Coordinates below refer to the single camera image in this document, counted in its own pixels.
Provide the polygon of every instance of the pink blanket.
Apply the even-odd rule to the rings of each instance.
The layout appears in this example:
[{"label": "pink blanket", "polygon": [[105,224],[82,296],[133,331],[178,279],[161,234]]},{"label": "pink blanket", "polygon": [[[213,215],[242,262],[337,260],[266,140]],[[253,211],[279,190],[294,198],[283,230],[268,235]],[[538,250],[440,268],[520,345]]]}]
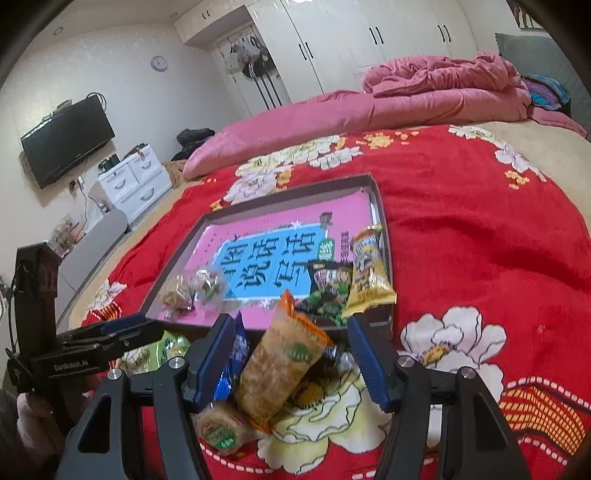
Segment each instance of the pink blanket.
[{"label": "pink blanket", "polygon": [[515,68],[499,56],[395,60],[370,70],[363,86],[374,94],[340,90],[230,125],[191,155],[183,176],[191,180],[343,132],[525,120],[531,103]]},{"label": "pink blanket", "polygon": [[361,85],[364,92],[376,98],[463,88],[502,92],[520,87],[521,76],[499,55],[484,54],[474,60],[406,57],[374,67]]}]

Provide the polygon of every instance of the white wall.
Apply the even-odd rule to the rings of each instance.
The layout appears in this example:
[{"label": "white wall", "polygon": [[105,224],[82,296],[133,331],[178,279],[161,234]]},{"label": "white wall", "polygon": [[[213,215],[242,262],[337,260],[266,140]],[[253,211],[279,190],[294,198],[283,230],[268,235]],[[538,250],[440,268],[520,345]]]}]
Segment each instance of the white wall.
[{"label": "white wall", "polygon": [[[165,73],[150,67],[155,55],[167,59]],[[7,280],[18,246],[46,239],[67,213],[83,217],[85,203],[80,193],[67,191],[84,165],[38,190],[21,170],[20,137],[62,101],[92,91],[105,95],[116,136],[89,159],[86,192],[98,176],[97,163],[113,151],[122,158],[146,142],[166,161],[180,151],[176,135],[183,128],[219,130],[239,120],[211,55],[182,45],[172,25],[110,28],[21,58],[0,90],[0,274]]]},{"label": "white wall", "polygon": [[479,51],[499,53],[495,33],[544,35],[545,31],[521,30],[506,0],[458,0],[464,9]]}]

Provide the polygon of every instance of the blue snack bag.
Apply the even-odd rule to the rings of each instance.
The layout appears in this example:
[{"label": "blue snack bag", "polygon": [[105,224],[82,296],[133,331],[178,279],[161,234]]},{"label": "blue snack bag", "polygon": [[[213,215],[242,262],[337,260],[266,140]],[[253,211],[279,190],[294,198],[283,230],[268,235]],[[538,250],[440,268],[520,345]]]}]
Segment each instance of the blue snack bag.
[{"label": "blue snack bag", "polygon": [[236,315],[236,337],[232,346],[232,352],[228,363],[222,371],[220,381],[217,384],[215,393],[213,394],[214,400],[227,400],[238,383],[240,374],[246,361],[248,360],[250,346],[246,338],[246,329],[242,322],[242,313],[238,312]]}]

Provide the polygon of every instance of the red bedspread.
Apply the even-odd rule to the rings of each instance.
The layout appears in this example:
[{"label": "red bedspread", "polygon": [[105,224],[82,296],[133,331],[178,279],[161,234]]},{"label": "red bedspread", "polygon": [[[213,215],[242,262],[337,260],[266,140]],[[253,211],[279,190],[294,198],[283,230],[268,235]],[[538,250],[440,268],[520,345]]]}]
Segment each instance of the red bedspread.
[{"label": "red bedspread", "polygon": [[[188,189],[126,254],[86,322],[135,312],[202,214],[367,172],[382,194],[394,259],[392,340],[429,367],[476,368],[534,479],[555,478],[591,426],[589,234],[566,195],[487,132],[337,135],[223,168]],[[371,478],[390,417],[371,403],[358,372],[308,387],[273,435],[242,457],[220,459],[202,446],[213,478]],[[433,408],[430,445],[438,419]],[[161,472],[153,417],[144,426],[148,460]],[[427,469],[435,462],[428,457]]]}]

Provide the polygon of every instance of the tray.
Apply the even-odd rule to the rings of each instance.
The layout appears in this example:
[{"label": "tray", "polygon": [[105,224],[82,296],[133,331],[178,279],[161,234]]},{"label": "tray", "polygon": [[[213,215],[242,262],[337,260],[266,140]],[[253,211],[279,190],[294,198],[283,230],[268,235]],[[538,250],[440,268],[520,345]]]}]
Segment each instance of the tray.
[{"label": "tray", "polygon": [[[294,297],[306,297],[310,277],[308,260],[332,255],[352,261],[350,239],[362,228],[381,223],[380,248],[392,281],[392,261],[384,209],[370,175],[314,183],[226,207],[201,217],[156,279],[141,307],[149,318],[204,336],[221,312],[238,310],[251,336],[259,337],[271,323],[275,305],[285,288]],[[197,267],[214,267],[229,279],[230,289],[218,309],[196,304],[192,312],[166,319],[158,302],[165,281]],[[392,306],[368,311],[371,325],[388,334]],[[346,339],[346,326],[314,321],[334,340]]]}]

